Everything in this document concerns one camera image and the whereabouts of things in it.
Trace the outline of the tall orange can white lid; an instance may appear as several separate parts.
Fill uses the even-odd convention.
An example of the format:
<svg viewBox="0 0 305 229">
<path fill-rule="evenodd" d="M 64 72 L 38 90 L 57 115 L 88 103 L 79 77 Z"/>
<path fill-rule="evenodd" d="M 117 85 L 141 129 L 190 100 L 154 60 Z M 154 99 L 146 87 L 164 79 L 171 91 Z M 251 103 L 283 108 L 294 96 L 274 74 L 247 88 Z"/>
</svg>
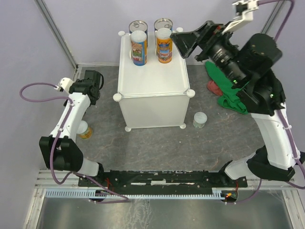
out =
<svg viewBox="0 0 305 229">
<path fill-rule="evenodd" d="M 173 42 L 172 31 L 168 28 L 158 29 L 156 32 L 156 53 L 159 62 L 169 63 L 172 60 Z"/>
</svg>

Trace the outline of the blue soup can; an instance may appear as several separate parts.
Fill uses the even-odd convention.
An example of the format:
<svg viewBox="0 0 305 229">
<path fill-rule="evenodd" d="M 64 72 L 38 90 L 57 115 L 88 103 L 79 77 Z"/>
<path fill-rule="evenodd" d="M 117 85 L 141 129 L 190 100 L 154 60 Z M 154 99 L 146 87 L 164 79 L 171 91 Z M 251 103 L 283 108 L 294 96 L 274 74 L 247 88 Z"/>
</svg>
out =
<svg viewBox="0 0 305 229">
<path fill-rule="evenodd" d="M 154 22 L 154 31 L 157 32 L 161 28 L 168 28 L 173 30 L 173 22 L 167 18 L 160 18 Z"/>
<path fill-rule="evenodd" d="M 146 41 L 148 41 L 148 25 L 144 21 L 136 20 L 129 24 L 129 33 L 132 34 L 134 31 L 143 31 L 146 34 Z"/>
</svg>

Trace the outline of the short green can clear lid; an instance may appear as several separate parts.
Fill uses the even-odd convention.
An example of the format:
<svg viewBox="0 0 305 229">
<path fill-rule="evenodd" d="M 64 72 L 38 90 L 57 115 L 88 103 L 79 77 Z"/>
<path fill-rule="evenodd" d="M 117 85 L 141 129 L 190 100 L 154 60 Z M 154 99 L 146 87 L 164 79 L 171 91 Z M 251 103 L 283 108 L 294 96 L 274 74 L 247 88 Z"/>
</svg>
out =
<svg viewBox="0 0 305 229">
<path fill-rule="evenodd" d="M 193 126 L 195 128 L 203 128 L 205 123 L 207 122 L 207 115 L 203 112 L 195 113 L 193 117 Z"/>
</svg>

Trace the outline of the tall blue can white lid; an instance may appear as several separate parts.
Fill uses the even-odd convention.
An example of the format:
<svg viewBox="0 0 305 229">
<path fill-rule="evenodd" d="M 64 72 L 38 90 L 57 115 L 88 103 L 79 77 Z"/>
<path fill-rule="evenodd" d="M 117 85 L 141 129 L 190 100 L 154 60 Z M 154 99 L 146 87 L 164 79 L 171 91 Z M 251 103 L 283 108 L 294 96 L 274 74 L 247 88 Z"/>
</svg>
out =
<svg viewBox="0 0 305 229">
<path fill-rule="evenodd" d="M 143 31 L 133 31 L 130 35 L 131 58 L 135 65 L 147 63 L 147 35 Z"/>
</svg>

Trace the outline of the yellow short can white lid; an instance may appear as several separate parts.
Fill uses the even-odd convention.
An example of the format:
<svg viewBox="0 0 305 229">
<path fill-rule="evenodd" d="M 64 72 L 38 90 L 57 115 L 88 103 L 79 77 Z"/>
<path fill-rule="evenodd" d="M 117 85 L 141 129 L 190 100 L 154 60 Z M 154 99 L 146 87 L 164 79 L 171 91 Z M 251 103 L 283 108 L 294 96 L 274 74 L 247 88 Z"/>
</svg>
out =
<svg viewBox="0 0 305 229">
<path fill-rule="evenodd" d="M 77 135 L 81 139 L 89 139 L 92 136 L 92 128 L 88 126 L 88 123 L 81 120 L 77 130 Z"/>
</svg>

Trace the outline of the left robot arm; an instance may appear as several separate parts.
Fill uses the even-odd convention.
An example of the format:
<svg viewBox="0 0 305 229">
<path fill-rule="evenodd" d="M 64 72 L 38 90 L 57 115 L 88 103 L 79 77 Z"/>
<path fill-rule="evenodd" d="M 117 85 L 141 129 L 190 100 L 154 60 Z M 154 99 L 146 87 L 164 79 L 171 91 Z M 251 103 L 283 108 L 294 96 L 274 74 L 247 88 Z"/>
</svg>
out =
<svg viewBox="0 0 305 229">
<path fill-rule="evenodd" d="M 95 70 L 86 70 L 84 78 L 76 81 L 62 78 L 58 86 L 69 94 L 64 112 L 50 135 L 42 136 L 39 140 L 48 169 L 87 175 L 95 186 L 105 182 L 103 166 L 86 159 L 75 139 L 87 108 L 95 105 L 100 98 L 103 84 L 103 75 Z"/>
</svg>

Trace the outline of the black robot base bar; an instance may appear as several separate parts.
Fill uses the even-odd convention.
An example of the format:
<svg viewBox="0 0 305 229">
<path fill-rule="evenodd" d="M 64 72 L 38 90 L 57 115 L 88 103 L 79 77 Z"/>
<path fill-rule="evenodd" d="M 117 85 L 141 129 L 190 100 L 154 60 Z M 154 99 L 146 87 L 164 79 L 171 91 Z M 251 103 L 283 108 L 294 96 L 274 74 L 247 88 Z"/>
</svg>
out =
<svg viewBox="0 0 305 229">
<path fill-rule="evenodd" d="M 230 179 L 224 172 L 118 171 L 104 172 L 95 181 L 121 195 L 212 194 L 213 188 L 248 187 L 246 177 Z"/>
</svg>

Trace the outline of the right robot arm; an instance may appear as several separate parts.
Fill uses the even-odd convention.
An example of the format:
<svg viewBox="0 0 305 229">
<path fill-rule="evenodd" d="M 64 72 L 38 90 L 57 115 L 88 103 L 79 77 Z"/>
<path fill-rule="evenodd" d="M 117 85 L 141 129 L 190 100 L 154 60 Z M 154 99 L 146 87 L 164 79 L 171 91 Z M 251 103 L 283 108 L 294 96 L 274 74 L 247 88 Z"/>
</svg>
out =
<svg viewBox="0 0 305 229">
<path fill-rule="evenodd" d="M 255 153 L 227 163 L 219 182 L 229 187 L 236 179 L 255 175 L 265 180 L 290 182 L 295 166 L 302 166 L 303 152 L 295 145 L 286 115 L 285 93 L 272 66 L 282 57 L 274 38 L 256 33 L 243 48 L 230 43 L 231 32 L 224 24 L 206 21 L 191 32 L 176 32 L 171 39 L 182 58 L 196 47 L 199 62 L 210 59 L 237 89 L 237 97 L 255 120 L 264 146 Z"/>
</svg>

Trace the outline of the red cloth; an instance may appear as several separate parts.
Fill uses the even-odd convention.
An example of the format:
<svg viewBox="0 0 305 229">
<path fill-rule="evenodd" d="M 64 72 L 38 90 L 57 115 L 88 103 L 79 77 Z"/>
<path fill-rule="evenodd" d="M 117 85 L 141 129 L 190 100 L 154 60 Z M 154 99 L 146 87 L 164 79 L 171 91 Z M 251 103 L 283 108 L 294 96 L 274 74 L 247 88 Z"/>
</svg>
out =
<svg viewBox="0 0 305 229">
<path fill-rule="evenodd" d="M 217 95 L 217 96 L 222 96 L 223 92 L 222 90 L 219 88 L 219 86 L 215 83 L 215 81 L 210 80 L 207 85 L 206 85 L 207 89 L 212 92 L 213 94 Z"/>
</svg>

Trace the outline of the green cloth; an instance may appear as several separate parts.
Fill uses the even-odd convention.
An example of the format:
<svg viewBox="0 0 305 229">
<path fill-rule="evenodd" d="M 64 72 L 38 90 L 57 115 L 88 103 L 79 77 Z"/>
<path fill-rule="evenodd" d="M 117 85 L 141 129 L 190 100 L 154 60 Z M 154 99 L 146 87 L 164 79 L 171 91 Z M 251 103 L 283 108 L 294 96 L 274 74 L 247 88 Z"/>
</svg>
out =
<svg viewBox="0 0 305 229">
<path fill-rule="evenodd" d="M 248 114 L 246 106 L 237 96 L 239 89 L 232 88 L 233 84 L 226 78 L 222 71 L 210 61 L 205 63 L 205 69 L 208 76 L 211 78 L 210 80 L 215 81 L 223 92 L 223 95 L 218 97 L 217 103 L 223 108 L 236 111 L 243 115 Z"/>
</svg>

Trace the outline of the white plastic cube cabinet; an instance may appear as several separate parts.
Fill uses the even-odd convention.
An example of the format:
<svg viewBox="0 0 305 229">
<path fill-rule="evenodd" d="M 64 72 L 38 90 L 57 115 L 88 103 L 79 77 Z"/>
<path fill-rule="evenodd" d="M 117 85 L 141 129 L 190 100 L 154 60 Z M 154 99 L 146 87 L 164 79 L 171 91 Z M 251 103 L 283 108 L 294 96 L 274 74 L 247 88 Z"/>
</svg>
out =
<svg viewBox="0 0 305 229">
<path fill-rule="evenodd" d="M 128 33 L 121 36 L 117 93 L 118 102 L 129 132 L 139 128 L 186 127 L 184 122 L 189 100 L 195 96 L 190 88 L 185 60 L 173 47 L 173 58 L 161 63 L 156 55 L 154 34 L 148 34 L 148 61 L 137 66 L 131 58 Z"/>
</svg>

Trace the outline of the right aluminium corner post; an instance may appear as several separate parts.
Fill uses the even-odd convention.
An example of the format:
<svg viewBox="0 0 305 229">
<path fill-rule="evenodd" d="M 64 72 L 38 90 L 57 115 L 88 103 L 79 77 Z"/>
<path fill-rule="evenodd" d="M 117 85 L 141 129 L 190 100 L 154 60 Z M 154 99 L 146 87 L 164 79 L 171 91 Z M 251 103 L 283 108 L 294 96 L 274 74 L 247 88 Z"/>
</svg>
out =
<svg viewBox="0 0 305 229">
<path fill-rule="evenodd" d="M 267 18 L 267 20 L 261 30 L 261 33 L 267 34 L 271 30 L 273 24 L 275 23 L 276 19 L 278 18 L 284 5 L 285 5 L 285 2 L 283 0 L 277 2 L 274 5 L 269 17 Z"/>
</svg>

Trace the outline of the aluminium corner post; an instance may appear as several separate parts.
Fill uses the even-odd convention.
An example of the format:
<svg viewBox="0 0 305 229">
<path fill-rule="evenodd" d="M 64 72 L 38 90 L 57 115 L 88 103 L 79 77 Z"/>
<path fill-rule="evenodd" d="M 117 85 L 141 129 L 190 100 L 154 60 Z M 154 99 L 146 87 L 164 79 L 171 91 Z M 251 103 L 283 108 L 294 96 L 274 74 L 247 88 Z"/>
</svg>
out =
<svg viewBox="0 0 305 229">
<path fill-rule="evenodd" d="M 54 35 L 56 41 L 58 42 L 59 46 L 61 47 L 61 49 L 63 50 L 65 56 L 68 58 L 70 64 L 72 65 L 72 67 L 74 69 L 78 68 L 78 64 L 76 63 L 74 57 L 72 56 L 59 28 L 57 27 L 51 12 L 49 11 L 45 1 L 43 0 L 34 0 L 34 2 L 36 3 L 38 9 L 40 10 L 42 16 L 44 17 L 48 27 L 50 28 L 52 34 Z"/>
<path fill-rule="evenodd" d="M 267 18 L 267 20 L 261 30 L 261 33 L 267 34 L 271 30 L 273 24 L 275 23 L 276 19 L 278 18 L 284 5 L 285 5 L 285 2 L 283 0 L 277 2 L 274 5 L 269 17 Z"/>
</svg>

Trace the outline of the left aluminium corner post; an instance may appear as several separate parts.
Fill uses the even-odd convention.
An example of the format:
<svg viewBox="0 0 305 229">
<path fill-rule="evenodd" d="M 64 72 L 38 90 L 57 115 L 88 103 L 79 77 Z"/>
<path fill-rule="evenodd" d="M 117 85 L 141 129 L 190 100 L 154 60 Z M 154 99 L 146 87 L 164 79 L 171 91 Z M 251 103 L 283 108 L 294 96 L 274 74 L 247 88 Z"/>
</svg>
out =
<svg viewBox="0 0 305 229">
<path fill-rule="evenodd" d="M 34 2 L 36 3 L 38 9 L 40 10 L 42 16 L 44 17 L 48 27 L 50 28 L 52 34 L 54 35 L 56 41 L 58 42 L 59 46 L 61 47 L 61 49 L 63 50 L 65 56 L 68 58 L 70 64 L 72 65 L 72 67 L 74 69 L 78 68 L 78 64 L 76 63 L 74 57 L 72 56 L 59 28 L 57 27 L 51 12 L 49 11 L 45 1 L 43 0 L 34 0 Z"/>
</svg>

